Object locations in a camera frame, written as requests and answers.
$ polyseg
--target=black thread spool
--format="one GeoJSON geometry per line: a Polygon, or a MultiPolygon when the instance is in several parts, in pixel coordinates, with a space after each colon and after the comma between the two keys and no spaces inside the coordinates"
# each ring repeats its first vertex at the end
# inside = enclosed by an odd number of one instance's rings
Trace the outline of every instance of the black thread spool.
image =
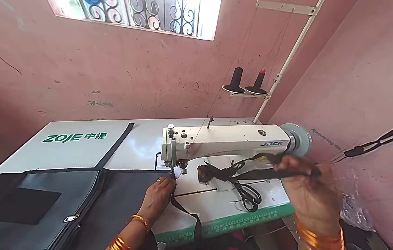
{"type": "Polygon", "coordinates": [[[235,94],[244,94],[246,91],[244,90],[244,88],[241,88],[239,86],[242,75],[243,69],[241,67],[235,68],[235,71],[233,71],[232,80],[230,81],[230,85],[224,85],[222,88],[235,94]]]}
{"type": "Polygon", "coordinates": [[[255,94],[255,95],[267,95],[267,91],[264,89],[261,89],[261,84],[263,84],[263,79],[264,79],[265,74],[266,74],[266,71],[264,69],[262,69],[258,73],[258,76],[256,77],[254,85],[246,87],[246,90],[252,94],[255,94]]]}

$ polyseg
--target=zipper pull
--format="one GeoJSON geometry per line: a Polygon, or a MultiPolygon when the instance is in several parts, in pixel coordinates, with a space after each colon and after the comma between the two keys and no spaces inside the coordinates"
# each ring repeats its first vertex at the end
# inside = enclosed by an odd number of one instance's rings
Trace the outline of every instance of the zipper pull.
{"type": "Polygon", "coordinates": [[[76,214],[75,216],[68,216],[64,219],[64,222],[71,222],[76,220],[79,217],[80,213],[76,214]]]}

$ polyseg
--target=white table top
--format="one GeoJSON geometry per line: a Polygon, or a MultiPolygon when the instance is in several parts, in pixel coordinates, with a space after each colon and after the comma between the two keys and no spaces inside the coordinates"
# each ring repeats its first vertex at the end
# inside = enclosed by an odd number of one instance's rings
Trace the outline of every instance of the white table top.
{"type": "MultiPolygon", "coordinates": [[[[211,125],[252,125],[252,120],[253,118],[215,118],[211,125]]],[[[155,155],[161,151],[163,127],[169,123],[173,123],[175,127],[207,126],[208,119],[50,122],[0,165],[0,173],[20,173],[35,169],[92,168],[121,136],[130,122],[135,123],[135,126],[107,162],[106,169],[154,170],[155,155]],[[106,133],[105,138],[96,138],[98,133],[106,133]],[[72,135],[70,140],[64,140],[70,135],[72,135]]],[[[200,158],[190,161],[187,167],[188,174],[179,176],[177,179],[175,195],[213,189],[212,185],[198,182],[196,167],[203,165],[204,160],[217,162],[215,166],[219,165],[221,168],[228,167],[232,157],[235,156],[218,156],[218,158],[200,158]]],[[[158,159],[157,169],[167,169],[160,159],[158,159]]],[[[240,200],[238,193],[232,190],[233,186],[231,185],[231,189],[230,184],[217,183],[217,187],[220,184],[225,191],[214,190],[188,194],[176,199],[189,212],[198,213],[203,223],[245,213],[238,210],[244,209],[241,202],[236,204],[231,202],[240,200]]],[[[259,208],[289,202],[280,180],[256,183],[252,186],[260,192],[263,198],[259,208]]],[[[155,234],[160,234],[187,228],[194,223],[193,217],[169,205],[152,230],[155,234]]]]}

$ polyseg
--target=green measuring tape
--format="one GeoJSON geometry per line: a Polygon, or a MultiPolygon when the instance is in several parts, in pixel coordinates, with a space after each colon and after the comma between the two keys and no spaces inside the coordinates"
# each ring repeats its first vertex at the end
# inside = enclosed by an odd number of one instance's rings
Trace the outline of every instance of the green measuring tape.
{"type": "MultiPolygon", "coordinates": [[[[256,224],[273,221],[292,215],[295,212],[290,202],[268,206],[258,209],[255,213],[239,213],[224,218],[216,219],[203,223],[203,237],[211,238],[229,232],[250,227],[256,224]]],[[[156,235],[156,241],[164,242],[169,247],[177,247],[180,245],[193,242],[193,232],[195,225],[188,228],[166,232],[156,235]]]]}

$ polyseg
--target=woman's hand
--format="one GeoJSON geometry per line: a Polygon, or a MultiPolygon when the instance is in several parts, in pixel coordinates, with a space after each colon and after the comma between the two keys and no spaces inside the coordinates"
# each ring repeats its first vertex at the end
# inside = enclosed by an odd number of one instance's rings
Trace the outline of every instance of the woman's hand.
{"type": "Polygon", "coordinates": [[[152,227],[166,209],[175,184],[171,178],[161,177],[147,189],[138,215],[147,221],[149,227],[152,227]]]}
{"type": "Polygon", "coordinates": [[[334,185],[330,166],[314,165],[297,157],[285,156],[275,170],[299,170],[310,174],[317,167],[321,177],[295,176],[282,180],[298,219],[311,232],[336,237],[340,225],[341,197],[334,185]]]}

